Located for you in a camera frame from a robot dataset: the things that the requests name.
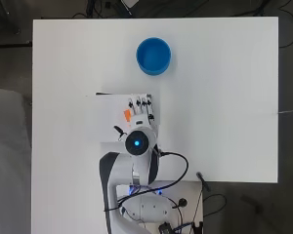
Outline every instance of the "black cable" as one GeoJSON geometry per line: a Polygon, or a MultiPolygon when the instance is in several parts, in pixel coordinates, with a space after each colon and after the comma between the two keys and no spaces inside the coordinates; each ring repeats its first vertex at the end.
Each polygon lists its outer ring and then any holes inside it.
{"type": "Polygon", "coordinates": [[[290,2],[292,2],[292,0],[289,0],[286,3],[284,3],[281,7],[279,7],[279,9],[286,7],[287,5],[289,5],[290,2]]]}
{"type": "Polygon", "coordinates": [[[24,48],[24,47],[32,47],[32,42],[29,41],[24,44],[5,44],[0,45],[0,49],[9,49],[9,48],[24,48]]]}
{"type": "Polygon", "coordinates": [[[212,213],[209,213],[209,214],[205,214],[203,217],[207,217],[209,215],[216,214],[216,213],[220,212],[227,205],[227,197],[224,194],[221,194],[221,193],[212,194],[212,195],[208,196],[207,198],[203,199],[203,203],[206,202],[211,197],[218,197],[218,196],[224,198],[224,204],[219,209],[217,209],[216,211],[214,211],[212,213]]]}
{"type": "Polygon", "coordinates": [[[75,18],[77,16],[82,16],[84,18],[87,18],[87,16],[85,14],[83,14],[83,13],[76,13],[75,15],[72,16],[72,18],[75,18]]]}
{"type": "Polygon", "coordinates": [[[97,14],[98,18],[103,19],[104,17],[97,11],[96,7],[94,7],[94,11],[97,14]]]}
{"type": "MultiPolygon", "coordinates": [[[[290,13],[290,12],[288,12],[288,11],[282,9],[282,8],[286,7],[290,2],[292,2],[292,0],[287,1],[285,4],[283,4],[283,5],[282,5],[281,7],[279,7],[278,9],[279,9],[281,12],[284,12],[284,13],[290,15],[290,17],[293,19],[293,14],[292,14],[292,13],[290,13]]],[[[293,41],[290,42],[289,44],[287,44],[286,46],[281,46],[281,47],[279,47],[279,48],[280,48],[280,49],[284,49],[284,48],[290,47],[290,46],[292,46],[292,45],[293,45],[293,41]]]]}
{"type": "Polygon", "coordinates": [[[170,184],[167,184],[165,186],[162,186],[162,187],[152,188],[152,189],[149,189],[149,190],[146,190],[146,191],[143,191],[143,192],[139,192],[139,193],[135,193],[135,194],[126,196],[126,197],[124,197],[124,198],[121,199],[121,202],[118,204],[118,207],[117,208],[108,209],[108,210],[105,210],[105,212],[110,212],[110,211],[114,211],[114,210],[117,210],[117,209],[121,208],[122,205],[123,205],[123,203],[125,201],[127,201],[128,199],[131,199],[133,197],[137,197],[139,195],[146,194],[146,193],[149,193],[149,192],[156,192],[157,190],[164,190],[166,188],[172,187],[175,184],[179,183],[185,177],[186,173],[188,172],[188,160],[187,160],[187,158],[184,155],[179,154],[179,153],[174,153],[174,152],[161,152],[161,156],[166,156],[166,155],[176,155],[176,156],[179,156],[179,157],[183,158],[185,160],[185,162],[186,162],[186,169],[185,169],[185,171],[183,172],[183,174],[176,181],[174,181],[174,182],[172,182],[170,184]]]}
{"type": "Polygon", "coordinates": [[[182,211],[180,210],[178,204],[173,200],[173,199],[170,199],[169,197],[166,197],[166,196],[163,196],[162,197],[164,198],[167,198],[169,201],[171,201],[177,208],[178,212],[179,212],[179,216],[180,216],[180,223],[178,224],[178,226],[183,226],[184,225],[184,219],[183,219],[183,214],[182,214],[182,211]]]}
{"type": "Polygon", "coordinates": [[[196,12],[198,9],[200,9],[201,7],[203,7],[206,3],[208,3],[209,0],[206,0],[205,2],[201,3],[200,5],[198,5],[196,8],[194,8],[192,11],[186,13],[183,18],[188,17],[189,15],[193,14],[194,12],[196,12]]]}
{"type": "Polygon", "coordinates": [[[261,6],[259,6],[259,8],[256,9],[253,17],[258,16],[259,14],[261,14],[264,9],[267,7],[267,5],[271,2],[272,0],[263,0],[261,6]]]}
{"type": "Polygon", "coordinates": [[[265,7],[271,2],[272,0],[263,0],[263,2],[261,3],[261,5],[256,8],[255,10],[253,11],[247,11],[247,12],[243,12],[243,13],[239,13],[239,14],[235,14],[231,17],[242,17],[242,16],[246,16],[246,15],[250,15],[250,14],[253,14],[253,17],[256,17],[258,16],[259,14],[261,14],[265,7]]]}
{"type": "Polygon", "coordinates": [[[195,209],[192,223],[194,223],[195,218],[196,218],[196,214],[197,214],[197,210],[198,210],[198,206],[199,206],[199,201],[201,200],[203,189],[204,189],[204,187],[202,186],[201,192],[199,193],[199,196],[198,196],[198,200],[197,200],[196,209],[195,209]]]}

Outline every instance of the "orange component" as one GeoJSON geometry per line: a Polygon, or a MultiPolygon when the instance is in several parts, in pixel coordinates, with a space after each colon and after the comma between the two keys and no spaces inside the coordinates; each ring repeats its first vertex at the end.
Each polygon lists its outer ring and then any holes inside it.
{"type": "Polygon", "coordinates": [[[130,122],[130,120],[131,120],[130,109],[126,109],[126,110],[124,111],[124,114],[125,114],[125,118],[126,118],[127,122],[130,122]]]}

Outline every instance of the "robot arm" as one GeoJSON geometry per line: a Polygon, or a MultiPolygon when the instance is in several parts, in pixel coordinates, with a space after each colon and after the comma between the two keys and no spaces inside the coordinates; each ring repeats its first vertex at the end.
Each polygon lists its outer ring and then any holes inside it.
{"type": "Polygon", "coordinates": [[[124,218],[118,210],[116,187],[121,184],[149,185],[158,172],[157,129],[150,97],[129,99],[131,132],[126,137],[128,153],[107,153],[100,161],[108,234],[150,234],[124,218]]]}

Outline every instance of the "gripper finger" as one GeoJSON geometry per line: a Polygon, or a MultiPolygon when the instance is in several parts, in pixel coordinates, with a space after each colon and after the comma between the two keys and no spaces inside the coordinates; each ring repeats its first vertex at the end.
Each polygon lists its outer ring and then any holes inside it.
{"type": "Polygon", "coordinates": [[[136,113],[137,114],[141,114],[143,113],[142,111],[142,103],[141,103],[141,100],[140,100],[140,97],[139,96],[136,96],[136,113]]]}
{"type": "Polygon", "coordinates": [[[149,96],[146,97],[146,106],[147,106],[147,112],[148,112],[148,119],[154,120],[152,102],[149,96]]]}
{"type": "Polygon", "coordinates": [[[129,106],[129,108],[130,108],[131,116],[136,115],[135,106],[134,106],[134,103],[133,103],[133,101],[132,101],[131,98],[128,98],[128,106],[129,106]]]}
{"type": "Polygon", "coordinates": [[[147,112],[147,100],[144,97],[142,99],[141,109],[142,109],[144,114],[148,114],[148,112],[147,112]]]}

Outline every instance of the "blue bowl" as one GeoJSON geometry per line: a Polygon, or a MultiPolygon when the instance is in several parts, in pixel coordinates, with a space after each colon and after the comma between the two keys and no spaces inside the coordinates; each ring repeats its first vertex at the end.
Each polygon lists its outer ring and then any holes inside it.
{"type": "Polygon", "coordinates": [[[136,56],[140,69],[147,75],[155,76],[167,69],[171,52],[165,41],[151,37],[139,45],[136,56]]]}

